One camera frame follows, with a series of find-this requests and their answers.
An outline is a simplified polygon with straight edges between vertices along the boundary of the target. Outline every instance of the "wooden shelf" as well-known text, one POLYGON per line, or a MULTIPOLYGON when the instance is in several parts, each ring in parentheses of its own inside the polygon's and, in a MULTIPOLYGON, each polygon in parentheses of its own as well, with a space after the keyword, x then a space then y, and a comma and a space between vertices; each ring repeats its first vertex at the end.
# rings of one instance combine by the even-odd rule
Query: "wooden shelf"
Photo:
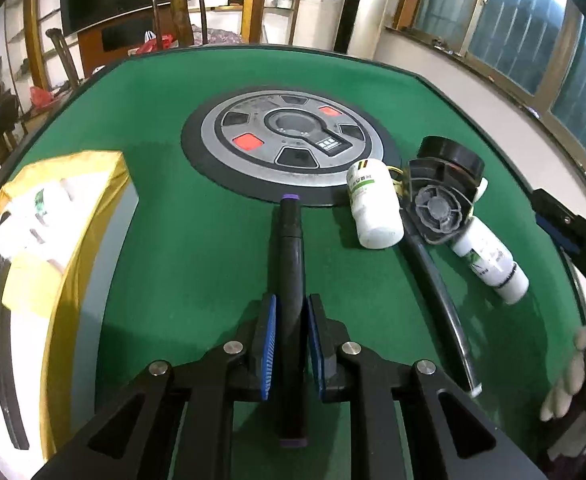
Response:
POLYGON ((282 7, 273 7, 273 6, 264 6, 264 10, 266 12, 273 12, 274 14, 282 14, 283 16, 286 16, 287 14, 290 14, 291 12, 293 12, 293 9, 284 9, 282 7))
MULTIPOLYGON (((78 43, 79 40, 73 40, 71 41, 71 43, 68 44, 68 48, 71 48, 72 46, 75 46, 78 43)), ((51 48, 50 50, 47 50, 44 54, 42 54, 42 58, 44 59, 44 61, 53 59, 55 56, 57 56, 57 51, 54 48, 51 48)))
POLYGON ((47 20, 49 18, 51 18, 52 16, 55 16, 58 12, 60 12, 61 9, 53 9, 51 10, 51 12, 44 14, 44 16, 42 16, 41 18, 38 18, 38 23, 43 22, 44 20, 47 20))
MULTIPOLYGON (((241 5, 219 5, 215 7, 204 7, 206 12, 242 12, 243 7, 241 5)), ((193 12, 199 12, 199 7, 190 7, 189 14, 193 12)))
POLYGON ((6 8, 12 9, 13 7, 19 7, 23 2, 24 0, 15 0, 14 2, 9 2, 6 0, 6 8))
POLYGON ((24 29, 20 30, 17 34, 15 34, 10 40, 7 40, 6 43, 17 43, 24 38, 24 29))
MULTIPOLYGON (((72 46, 75 46, 76 44, 78 44, 79 41, 73 40, 71 41, 71 43, 68 44, 68 48, 71 48, 72 46)), ((47 50, 46 52, 44 52, 42 54, 42 59, 44 60, 44 62, 49 61, 51 59, 54 59, 54 57, 57 57, 57 51, 54 48, 51 48, 50 50, 47 50)), ((15 81, 24 81, 26 79, 28 79, 28 77, 30 76, 30 70, 27 70, 26 72, 20 73, 19 71, 17 71, 13 77, 15 78, 15 81)))

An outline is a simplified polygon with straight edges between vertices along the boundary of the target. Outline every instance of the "red plastic bag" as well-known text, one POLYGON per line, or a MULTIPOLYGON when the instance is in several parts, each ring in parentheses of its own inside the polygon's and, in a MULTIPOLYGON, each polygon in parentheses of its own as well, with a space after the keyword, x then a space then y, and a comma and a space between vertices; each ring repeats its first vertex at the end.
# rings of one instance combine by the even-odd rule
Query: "red plastic bag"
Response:
POLYGON ((39 86, 30 87, 30 102, 35 108, 44 108, 53 102, 53 94, 39 86))
MULTIPOLYGON (((169 48, 171 43, 175 41, 172 34, 163 34, 162 35, 162 45, 163 47, 169 48)), ((152 38, 148 40, 145 44, 143 44, 140 48, 135 51, 135 55, 137 54, 146 54, 147 52, 154 52, 157 50, 157 38, 152 38)))

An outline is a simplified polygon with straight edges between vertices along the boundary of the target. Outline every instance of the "bottle label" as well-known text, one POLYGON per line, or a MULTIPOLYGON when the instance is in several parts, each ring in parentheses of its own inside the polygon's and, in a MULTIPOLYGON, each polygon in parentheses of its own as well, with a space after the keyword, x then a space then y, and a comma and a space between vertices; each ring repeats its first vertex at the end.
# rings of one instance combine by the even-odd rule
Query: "bottle label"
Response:
POLYGON ((500 248, 489 248, 485 245, 482 249, 480 251, 471 249, 464 256, 464 260, 484 283, 490 286, 499 286, 512 271, 513 260, 500 248))
POLYGON ((353 195, 358 189, 361 189, 364 186, 368 186, 369 184, 375 184, 375 179, 371 174, 359 176, 358 178, 353 180, 353 182, 349 186, 351 195, 353 195))
POLYGON ((42 225, 46 225, 44 216, 46 216, 46 207, 44 206, 44 189, 40 189, 35 195, 35 218, 37 218, 39 223, 42 225))

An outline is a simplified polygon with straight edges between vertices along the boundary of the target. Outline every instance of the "white wall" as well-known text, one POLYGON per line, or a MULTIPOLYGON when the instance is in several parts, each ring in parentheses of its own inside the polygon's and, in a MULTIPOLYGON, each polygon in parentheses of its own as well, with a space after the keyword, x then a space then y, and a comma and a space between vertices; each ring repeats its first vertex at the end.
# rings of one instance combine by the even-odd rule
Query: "white wall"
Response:
MULTIPOLYGON (((55 48, 53 42, 46 35, 49 28, 62 28, 62 15, 60 13, 60 0, 38 0, 38 20, 39 20, 39 38, 41 41, 42 52, 44 53, 44 66, 46 76, 51 88, 60 86, 68 80, 62 62, 59 56, 52 53, 55 48)), ((77 75, 84 77, 84 69, 82 67, 82 58, 80 56, 80 47, 77 44, 77 35, 71 34, 66 37, 71 57, 77 70, 77 75)))
MULTIPOLYGON (((4 13, 6 10, 6 23, 4 17, 1 20, 1 26, 6 26, 6 47, 10 59, 10 69, 15 76, 24 59, 26 59, 26 40, 24 37, 24 16, 23 16, 23 0, 6 0, 0 12, 4 13)), ((0 31, 0 36, 4 36, 4 31, 0 31)), ((13 87, 10 81, 10 71, 8 64, 6 65, 6 74, 8 81, 5 80, 7 88, 11 88, 13 92, 17 93, 20 100, 20 105, 23 111, 28 111, 31 107, 30 103, 30 87, 33 86, 33 78, 28 75, 23 78, 15 78, 15 86, 13 87)))
MULTIPOLYGON (((9 14, 9 16, 13 16, 14 19, 17 19, 13 14, 9 14)), ((17 25, 15 25, 14 23, 7 23, 7 27, 9 30, 13 32, 19 31, 19 28, 17 28, 17 25)), ((11 43, 9 49, 14 53, 21 52, 21 41, 11 43)), ((6 88, 7 90, 10 89, 10 91, 13 94, 15 94, 17 90, 17 96, 20 100, 20 104, 22 104, 24 110, 28 110, 28 108, 30 107, 30 85, 33 84, 33 81, 31 78, 27 78, 26 81, 21 82, 20 84, 16 83, 16 89, 13 87, 13 83, 10 78, 9 60, 6 51, 6 37, 4 35, 4 6, 0 7, 0 58, 2 59, 1 80, 4 83, 4 88, 6 88)), ((14 62, 14 60, 16 59, 17 56, 11 56, 11 62, 14 62)), ((16 72, 19 67, 19 65, 15 66, 14 63, 12 65, 12 69, 14 72, 16 72)))
POLYGON ((300 0, 293 44, 332 50, 344 0, 300 0))
POLYGON ((289 9, 269 9, 275 0, 264 0, 262 18, 262 43, 287 44, 293 11, 289 9))
MULTIPOLYGON (((586 218, 586 187, 563 152, 535 120, 492 86, 427 46, 382 30, 374 60, 427 78, 498 144, 525 179, 586 218)), ((586 296, 586 280, 580 276, 586 296)))
MULTIPOLYGON (((4 35, 4 6, 0 7, 0 59, 2 60, 0 80, 4 85, 4 90, 10 90, 12 94, 15 94, 15 87, 13 86, 12 80, 10 79, 9 63, 6 53, 6 37, 4 35)), ((24 85, 18 86, 17 92, 18 99, 20 100, 20 104, 22 104, 22 106, 25 104, 30 104, 30 91, 28 90, 28 87, 25 87, 24 85)), ((18 142, 22 139, 24 131, 20 124, 16 124, 13 130, 13 135, 16 137, 18 142)))

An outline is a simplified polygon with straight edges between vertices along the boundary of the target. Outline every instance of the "green felt table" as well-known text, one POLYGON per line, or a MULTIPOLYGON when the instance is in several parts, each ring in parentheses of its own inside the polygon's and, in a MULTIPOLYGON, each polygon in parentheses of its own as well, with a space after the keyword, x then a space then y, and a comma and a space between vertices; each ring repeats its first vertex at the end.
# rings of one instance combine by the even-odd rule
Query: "green felt table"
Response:
MULTIPOLYGON (((196 172, 180 147, 191 112, 221 92, 305 88, 353 104, 390 132, 404 160, 427 135, 486 162, 476 214, 513 252, 531 286, 501 303, 446 247, 430 248, 458 307, 484 391, 478 402, 529 453, 537 412, 580 325, 572 282, 537 227, 525 191, 494 149, 437 92, 407 73, 319 52, 233 46, 176 50, 121 63, 90 84, 25 154, 30 162, 80 150, 121 150, 139 195, 103 320, 98 404, 147 363, 197 360, 253 316, 268 287, 275 204, 245 198, 196 172)), ((382 357, 446 362, 430 311, 397 248, 358 245, 348 208, 303 211, 308 292, 351 338, 382 357)), ((310 446, 280 450, 262 408, 237 405, 232 478, 349 477, 346 406, 310 406, 310 446)))

